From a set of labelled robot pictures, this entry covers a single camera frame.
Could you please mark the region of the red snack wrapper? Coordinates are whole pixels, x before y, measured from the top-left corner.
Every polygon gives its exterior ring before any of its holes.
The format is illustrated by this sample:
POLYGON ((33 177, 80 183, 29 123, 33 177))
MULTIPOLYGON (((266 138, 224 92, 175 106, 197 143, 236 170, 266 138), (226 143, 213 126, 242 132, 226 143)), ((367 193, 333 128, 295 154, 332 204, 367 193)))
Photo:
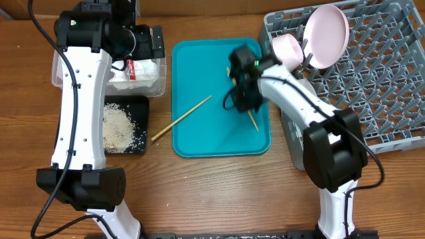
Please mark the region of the red snack wrapper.
POLYGON ((127 68, 126 68, 126 70, 127 70, 127 74, 128 74, 128 76, 129 76, 129 79, 130 80, 136 80, 136 76, 135 76, 135 66, 134 66, 134 63, 133 63, 133 60, 127 60, 127 68))

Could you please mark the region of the white napkin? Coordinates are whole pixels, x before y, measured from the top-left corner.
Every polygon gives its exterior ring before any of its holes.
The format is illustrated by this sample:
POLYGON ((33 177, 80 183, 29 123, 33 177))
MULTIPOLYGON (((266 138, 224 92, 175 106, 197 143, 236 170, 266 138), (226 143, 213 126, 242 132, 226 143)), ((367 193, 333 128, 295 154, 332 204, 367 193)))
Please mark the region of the white napkin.
POLYGON ((128 76, 127 61, 119 60, 112 63, 109 86, 117 90, 130 90, 140 87, 150 87, 158 79, 158 66, 152 60, 133 60, 136 80, 128 76))

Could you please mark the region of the pink bowl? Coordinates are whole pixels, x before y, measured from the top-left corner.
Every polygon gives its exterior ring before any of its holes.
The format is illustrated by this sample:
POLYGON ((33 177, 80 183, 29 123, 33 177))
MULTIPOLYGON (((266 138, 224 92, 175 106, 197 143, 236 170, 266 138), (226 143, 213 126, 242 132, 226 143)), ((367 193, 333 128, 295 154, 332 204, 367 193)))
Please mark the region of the pink bowl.
POLYGON ((295 70, 303 62, 303 50, 296 38, 285 34, 272 39, 272 49, 276 58, 289 70, 295 70))

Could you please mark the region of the wooden chopstick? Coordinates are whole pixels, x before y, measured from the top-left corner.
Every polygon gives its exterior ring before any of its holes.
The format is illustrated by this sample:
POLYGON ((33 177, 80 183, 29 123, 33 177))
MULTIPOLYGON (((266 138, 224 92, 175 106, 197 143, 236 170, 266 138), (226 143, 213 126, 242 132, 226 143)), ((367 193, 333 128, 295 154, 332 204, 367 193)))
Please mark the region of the wooden chopstick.
MULTIPOLYGON (((226 67, 226 72, 227 72, 227 75, 230 77, 230 68, 228 66, 226 67)), ((234 86, 236 86, 236 80, 235 80, 235 78, 232 78, 232 83, 234 84, 234 86)), ((247 113, 248 113, 248 115, 249 115, 249 117, 250 117, 250 119, 251 119, 254 127, 256 128, 256 131, 259 131, 258 125, 257 125, 257 123, 256 123, 256 121, 255 121, 255 119, 254 119, 254 117, 252 115, 252 112, 250 110, 248 110, 247 113)))
POLYGON ((156 135, 154 135, 151 138, 151 140, 152 141, 157 141, 160 137, 162 137, 165 133, 167 133, 174 125, 178 124, 181 120, 183 120, 184 118, 186 118, 189 114, 191 114, 192 112, 194 112, 197 108, 199 108, 201 105, 203 105, 205 102, 207 102, 211 98, 212 98, 212 96, 210 95, 210 96, 206 97, 204 100, 202 100, 201 102, 199 102, 197 105, 193 106, 190 110, 188 110, 187 112, 185 112, 183 115, 181 115, 179 118, 177 118, 171 124, 169 124, 167 127, 165 127, 164 129, 162 129, 159 133, 157 133, 156 135))

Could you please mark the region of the pile of rice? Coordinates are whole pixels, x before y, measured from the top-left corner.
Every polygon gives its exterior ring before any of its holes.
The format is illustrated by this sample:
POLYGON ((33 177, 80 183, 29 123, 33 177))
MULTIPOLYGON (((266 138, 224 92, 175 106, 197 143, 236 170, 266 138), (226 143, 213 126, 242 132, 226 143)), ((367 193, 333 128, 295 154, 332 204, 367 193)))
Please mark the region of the pile of rice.
POLYGON ((103 145, 106 153, 139 154, 145 149, 145 132, 129 112, 129 105, 104 106, 103 145))

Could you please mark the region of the white round plate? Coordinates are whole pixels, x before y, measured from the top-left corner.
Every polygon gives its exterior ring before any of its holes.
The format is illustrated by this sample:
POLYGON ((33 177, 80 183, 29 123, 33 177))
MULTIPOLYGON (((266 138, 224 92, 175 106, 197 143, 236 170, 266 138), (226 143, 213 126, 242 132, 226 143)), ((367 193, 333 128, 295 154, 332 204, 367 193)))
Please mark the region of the white round plate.
POLYGON ((349 24, 345 14, 334 5, 322 5, 309 17, 303 40, 306 56, 312 54, 309 64, 318 69, 329 68, 345 52, 349 40, 349 24))

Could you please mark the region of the grey-green bowl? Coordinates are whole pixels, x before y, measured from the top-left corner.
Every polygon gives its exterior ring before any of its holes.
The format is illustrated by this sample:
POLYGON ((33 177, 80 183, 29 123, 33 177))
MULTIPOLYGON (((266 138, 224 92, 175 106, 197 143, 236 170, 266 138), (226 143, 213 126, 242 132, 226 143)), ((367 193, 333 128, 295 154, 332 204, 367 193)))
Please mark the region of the grey-green bowl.
POLYGON ((304 79, 304 78, 302 78, 302 79, 299 79, 298 80, 298 82, 306 89, 306 90, 308 90, 310 93, 312 93, 314 96, 316 96, 317 94, 316 94, 316 92, 315 92, 315 89, 314 89, 314 87, 312 86, 312 84, 308 81, 308 80, 306 80, 306 79, 304 79))

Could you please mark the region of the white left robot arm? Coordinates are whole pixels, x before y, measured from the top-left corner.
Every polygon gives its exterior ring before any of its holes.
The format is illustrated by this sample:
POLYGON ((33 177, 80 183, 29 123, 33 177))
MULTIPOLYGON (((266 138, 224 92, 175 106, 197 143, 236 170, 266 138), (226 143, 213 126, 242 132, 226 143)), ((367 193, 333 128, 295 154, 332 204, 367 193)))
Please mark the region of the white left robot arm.
POLYGON ((137 25, 135 1, 81 1, 63 11, 48 39, 62 68, 62 100, 49 167, 37 186, 92 219, 107 238, 145 238, 124 200, 126 174, 109 168, 102 126, 104 100, 115 60, 165 56, 162 28, 137 25))

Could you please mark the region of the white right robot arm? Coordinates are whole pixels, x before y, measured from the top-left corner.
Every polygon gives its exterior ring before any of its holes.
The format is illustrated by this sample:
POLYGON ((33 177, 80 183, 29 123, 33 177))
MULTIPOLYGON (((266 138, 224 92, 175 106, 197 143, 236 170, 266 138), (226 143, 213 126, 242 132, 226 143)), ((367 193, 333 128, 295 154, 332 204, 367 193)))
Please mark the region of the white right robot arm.
POLYGON ((234 108, 258 111, 270 101, 301 130, 304 170, 320 194, 318 235, 352 238, 353 196, 368 163, 356 113, 338 110, 306 90, 275 56, 259 58, 248 46, 240 46, 229 61, 228 73, 236 84, 226 96, 234 108))

